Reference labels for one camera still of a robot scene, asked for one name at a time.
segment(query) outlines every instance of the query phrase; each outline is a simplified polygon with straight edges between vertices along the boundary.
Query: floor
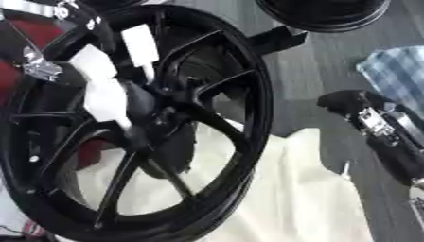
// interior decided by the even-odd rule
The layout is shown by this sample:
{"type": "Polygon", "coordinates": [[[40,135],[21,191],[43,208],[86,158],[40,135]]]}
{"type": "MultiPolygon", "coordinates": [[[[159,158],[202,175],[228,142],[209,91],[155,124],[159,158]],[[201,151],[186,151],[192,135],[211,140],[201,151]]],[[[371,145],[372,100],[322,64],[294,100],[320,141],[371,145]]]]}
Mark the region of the floor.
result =
{"type": "MultiPolygon", "coordinates": [[[[215,13],[251,36],[277,26],[255,0],[175,0],[215,13]]],[[[424,241],[408,204],[408,189],[382,168],[364,139],[342,118],[316,106],[318,96],[345,89],[371,89],[355,64],[376,49],[424,44],[424,1],[392,1],[387,14],[366,28],[344,34],[311,34],[307,44],[265,57],[275,92],[274,134],[320,128],[322,160],[341,171],[354,162],[356,183],[376,242],[424,241]]]]}

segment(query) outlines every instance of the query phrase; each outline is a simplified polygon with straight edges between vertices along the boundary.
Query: white sheet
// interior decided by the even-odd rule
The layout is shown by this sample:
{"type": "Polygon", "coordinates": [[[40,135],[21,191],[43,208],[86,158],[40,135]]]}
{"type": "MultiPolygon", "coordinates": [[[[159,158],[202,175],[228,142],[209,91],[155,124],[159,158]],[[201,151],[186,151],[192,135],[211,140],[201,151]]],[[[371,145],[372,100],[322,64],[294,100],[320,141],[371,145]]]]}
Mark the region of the white sheet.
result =
{"type": "MultiPolygon", "coordinates": [[[[192,169],[183,178],[195,190],[208,184],[228,161],[226,137],[200,126],[192,169]]],[[[354,184],[325,169],[320,161],[320,131],[301,130],[287,139],[271,137],[246,199],[203,242],[370,242],[373,241],[354,184]]],[[[79,173],[88,203],[97,208],[120,150],[79,173]]],[[[143,214],[178,202],[167,181],[134,176],[119,202],[121,214],[143,214]]]]}

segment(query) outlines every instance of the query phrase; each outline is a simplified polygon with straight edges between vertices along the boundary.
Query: black plastic part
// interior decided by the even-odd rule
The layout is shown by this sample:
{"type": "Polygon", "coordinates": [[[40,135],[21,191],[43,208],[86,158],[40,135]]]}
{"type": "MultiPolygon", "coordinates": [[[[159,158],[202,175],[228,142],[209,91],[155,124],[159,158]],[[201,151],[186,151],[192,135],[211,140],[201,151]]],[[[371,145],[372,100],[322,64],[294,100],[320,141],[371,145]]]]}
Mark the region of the black plastic part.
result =
{"type": "MultiPolygon", "coordinates": [[[[324,95],[318,101],[320,107],[327,108],[342,117],[348,117],[349,123],[358,130],[363,130],[358,120],[359,112],[365,107],[373,107],[377,111],[384,112],[386,103],[395,102],[365,91],[340,91],[324,95]]],[[[413,111],[399,104],[397,104],[397,111],[406,113],[415,125],[424,131],[424,121],[413,111]]],[[[366,138],[367,143],[377,153],[384,167],[401,183],[409,186],[413,179],[424,178],[424,153],[396,120],[388,115],[385,115],[385,119],[396,129],[398,143],[393,146],[387,144],[383,138],[374,137],[371,134],[366,138]]]]}
{"type": "Polygon", "coordinates": [[[250,42],[257,54],[264,56],[302,45],[307,37],[308,32],[292,34],[286,26],[280,26],[252,36],[250,42]]]}
{"type": "Polygon", "coordinates": [[[275,20],[311,32],[346,32],[379,19],[391,0],[256,0],[275,20]]]}

